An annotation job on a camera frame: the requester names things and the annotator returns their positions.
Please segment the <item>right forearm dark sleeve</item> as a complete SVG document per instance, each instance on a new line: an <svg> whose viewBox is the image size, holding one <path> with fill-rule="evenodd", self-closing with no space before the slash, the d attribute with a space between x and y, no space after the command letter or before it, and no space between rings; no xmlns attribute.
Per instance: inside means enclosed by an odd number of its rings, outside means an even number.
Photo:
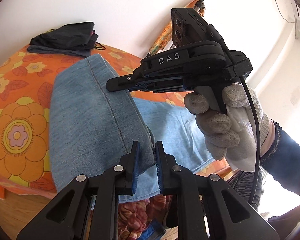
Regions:
<svg viewBox="0 0 300 240"><path fill-rule="evenodd" d="M300 145L274 122L275 137L261 166L288 191L300 196Z"/></svg>

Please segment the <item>right gloved hand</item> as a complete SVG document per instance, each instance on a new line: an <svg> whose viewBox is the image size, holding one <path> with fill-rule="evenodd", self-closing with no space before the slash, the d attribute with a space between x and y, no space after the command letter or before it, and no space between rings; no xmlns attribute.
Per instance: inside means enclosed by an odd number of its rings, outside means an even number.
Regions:
<svg viewBox="0 0 300 240"><path fill-rule="evenodd" d="M233 84L222 91L226 114L210 108L205 96L192 92L185 96L187 110L205 137L207 150L214 159L226 159L233 170L252 172L256 162L256 127L242 85Z"/></svg>

